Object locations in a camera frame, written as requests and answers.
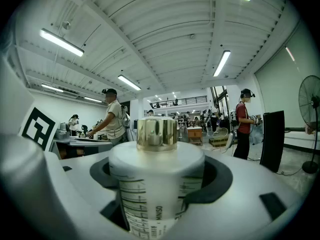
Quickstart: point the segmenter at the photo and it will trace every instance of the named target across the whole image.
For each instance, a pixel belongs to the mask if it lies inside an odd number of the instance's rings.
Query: black pants
[[[241,158],[247,160],[249,155],[249,133],[242,133],[238,130],[236,131],[237,139],[238,139],[238,145],[236,146],[235,152],[233,156],[235,158]]]
[[[210,120],[211,120],[212,131],[215,132],[217,129],[218,118],[217,117],[210,117]]]
[[[70,130],[70,136],[77,136],[76,130]]]

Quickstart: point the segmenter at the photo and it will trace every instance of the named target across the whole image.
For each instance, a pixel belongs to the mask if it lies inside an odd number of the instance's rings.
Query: wooden cabinet
[[[188,142],[191,144],[201,144],[202,146],[202,128],[188,127]]]

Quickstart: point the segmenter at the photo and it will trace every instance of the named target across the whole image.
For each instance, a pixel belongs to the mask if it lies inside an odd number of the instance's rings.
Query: standing fan
[[[302,169],[308,174],[314,174],[318,165],[314,162],[317,140],[318,128],[320,122],[318,121],[318,114],[320,113],[320,78],[315,75],[307,76],[301,83],[299,89],[299,107],[305,123],[312,129],[315,129],[315,143],[311,161],[304,162]]]

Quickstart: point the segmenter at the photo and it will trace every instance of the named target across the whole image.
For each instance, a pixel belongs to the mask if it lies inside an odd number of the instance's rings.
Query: white t-shirt
[[[105,113],[105,118],[107,118],[108,113],[113,113],[115,117],[111,120],[111,122],[100,132],[105,133],[108,139],[116,139],[122,136],[125,133],[125,128],[122,125],[122,110],[121,105],[117,100],[111,102]]]
[[[215,113],[218,113],[218,110],[215,107],[213,107],[212,110],[211,110],[211,117],[212,118],[216,118],[217,117]]]
[[[77,119],[71,118],[69,120],[69,123],[70,123],[70,130],[71,131],[78,131],[79,121]]]

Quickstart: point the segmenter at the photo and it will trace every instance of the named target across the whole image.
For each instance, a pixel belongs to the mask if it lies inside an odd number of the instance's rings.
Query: gold cap
[[[177,149],[177,121],[158,116],[138,120],[136,147],[146,151]]]

